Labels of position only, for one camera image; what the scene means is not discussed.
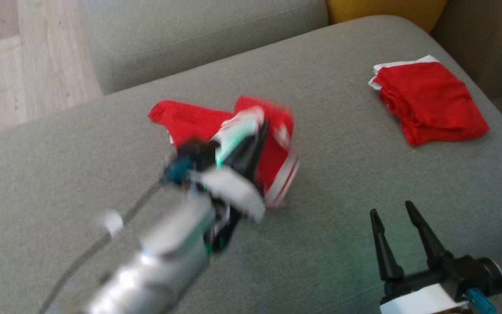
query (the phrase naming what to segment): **red fabric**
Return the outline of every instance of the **red fabric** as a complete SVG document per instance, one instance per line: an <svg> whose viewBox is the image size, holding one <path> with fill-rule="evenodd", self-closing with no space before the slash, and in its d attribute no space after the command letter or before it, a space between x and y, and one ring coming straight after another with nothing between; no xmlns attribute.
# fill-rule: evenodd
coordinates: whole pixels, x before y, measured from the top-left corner
<svg viewBox="0 0 502 314"><path fill-rule="evenodd" d="M464 83L439 62L382 68L375 82L412 146L470 140L489 130Z"/></svg>
<svg viewBox="0 0 502 314"><path fill-rule="evenodd" d="M245 96L237 99L235 114L253 107L261 108L265 121L269 122L269 134L257 168L257 181L265 187L266 194L291 151L293 119L290 111L281 106ZM235 114L175 101L161 101L150 111L148 117L168 129L177 147L194 137L208 141L220 129L222 122L233 118Z"/></svg>

